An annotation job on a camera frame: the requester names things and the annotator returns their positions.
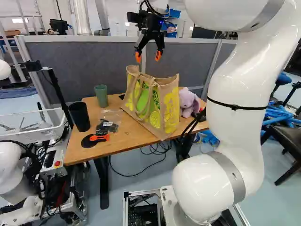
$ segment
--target ceiling light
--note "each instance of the ceiling light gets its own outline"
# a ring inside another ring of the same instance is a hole
[[[12,18],[14,24],[23,24],[22,18]]]

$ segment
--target purple plush toy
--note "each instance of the purple plush toy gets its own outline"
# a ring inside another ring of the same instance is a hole
[[[181,116],[190,117],[191,113],[198,113],[201,108],[201,102],[197,95],[190,92],[187,87],[179,91]]]

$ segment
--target wire basket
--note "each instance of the wire basket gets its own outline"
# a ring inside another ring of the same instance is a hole
[[[0,140],[30,144],[58,139],[64,124],[65,114],[61,108],[0,115]]]

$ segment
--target red button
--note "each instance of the red button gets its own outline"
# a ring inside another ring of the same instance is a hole
[[[61,161],[56,161],[55,162],[55,166],[60,166],[61,165]]]

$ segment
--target gray partition wall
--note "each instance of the gray partition wall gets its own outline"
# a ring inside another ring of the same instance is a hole
[[[94,86],[106,84],[108,94],[126,91],[126,66],[137,64],[134,42],[28,42],[33,61],[52,67],[66,102],[95,96]],[[51,104],[59,103],[54,89],[39,75]]]
[[[235,48],[236,44],[230,44],[230,43],[222,43],[222,47],[220,50],[220,53],[217,57],[214,71],[224,63],[224,61],[230,56],[231,52]]]
[[[155,61],[157,46],[146,48],[145,72],[156,77],[179,73],[179,86],[204,86],[217,43],[165,43],[163,56]]]
[[[40,60],[43,66],[54,69],[66,102],[94,96],[97,84],[106,84],[109,94],[125,92],[126,66],[137,64],[136,41],[137,37],[111,36],[16,37],[24,61]],[[200,96],[201,92],[207,92],[214,69],[229,56],[235,43],[233,40],[165,38],[164,54],[156,62],[157,47],[150,42],[143,50],[142,72],[158,78],[179,73],[179,85],[190,87]],[[44,75],[31,75],[44,106],[49,108],[59,103]]]

